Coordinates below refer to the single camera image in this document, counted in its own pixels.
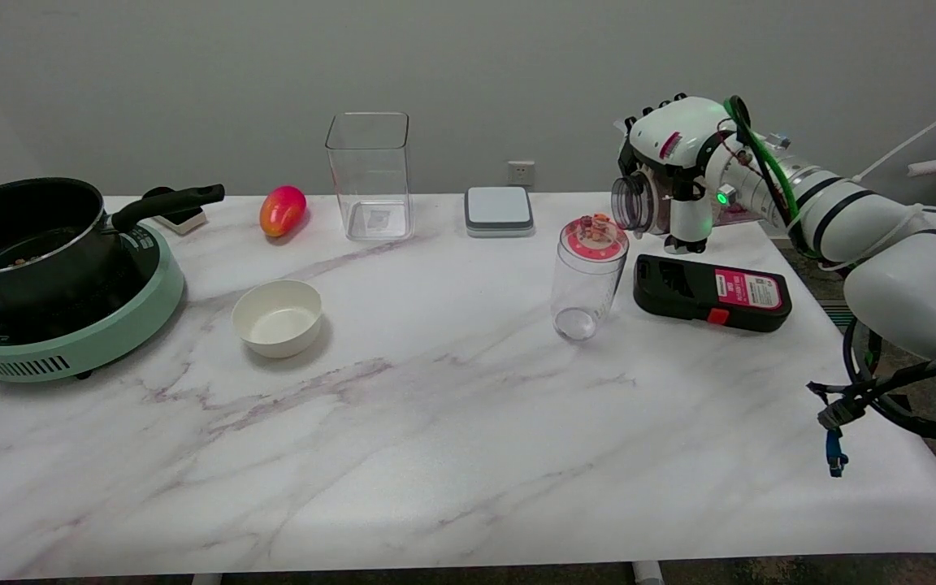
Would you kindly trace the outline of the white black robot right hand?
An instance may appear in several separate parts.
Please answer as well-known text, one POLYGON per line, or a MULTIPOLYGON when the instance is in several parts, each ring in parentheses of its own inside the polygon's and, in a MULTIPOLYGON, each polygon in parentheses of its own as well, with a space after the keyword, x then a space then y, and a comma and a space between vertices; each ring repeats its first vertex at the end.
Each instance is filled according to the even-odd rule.
POLYGON ((729 122, 723 105, 687 95, 624 119, 620 177, 610 189, 614 222, 635 236, 663 236, 669 254, 702 254, 716 223, 707 167, 725 151, 729 122))

